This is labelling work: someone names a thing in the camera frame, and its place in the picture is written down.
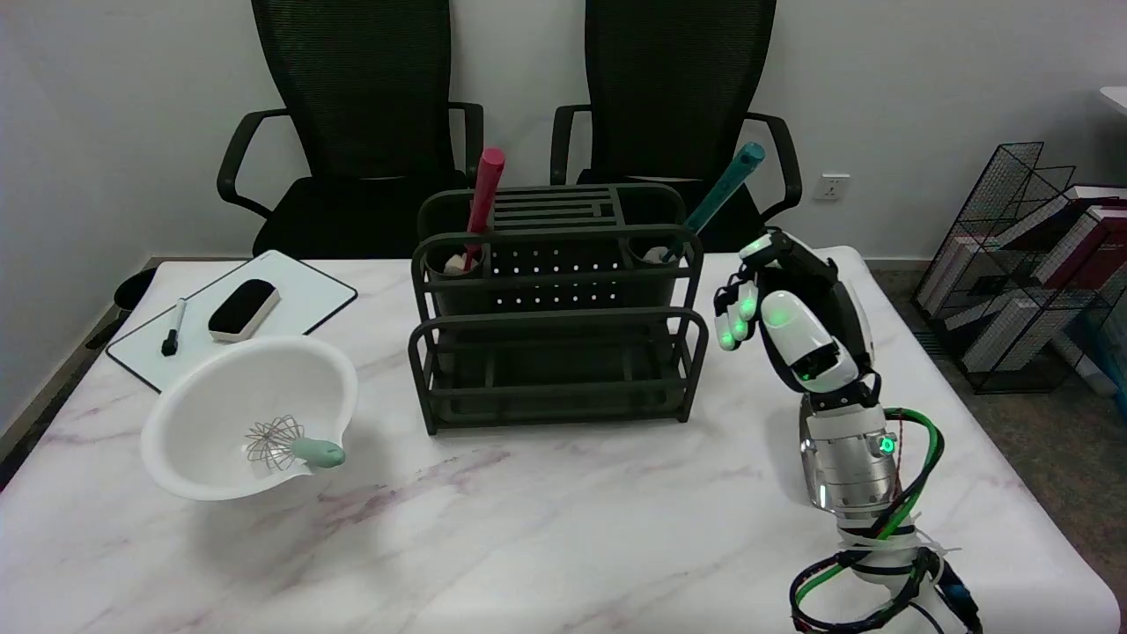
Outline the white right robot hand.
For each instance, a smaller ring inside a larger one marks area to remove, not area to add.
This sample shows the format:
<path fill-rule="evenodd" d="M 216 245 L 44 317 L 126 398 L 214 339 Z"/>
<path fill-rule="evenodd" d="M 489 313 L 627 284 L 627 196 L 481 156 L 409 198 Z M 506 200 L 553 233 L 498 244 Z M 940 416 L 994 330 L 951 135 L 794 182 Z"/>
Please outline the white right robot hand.
<path fill-rule="evenodd" d="M 866 310 L 838 266 L 790 233 L 766 227 L 738 252 L 740 268 L 713 296 L 722 350 L 754 334 L 793 392 L 829 394 L 873 376 Z"/>

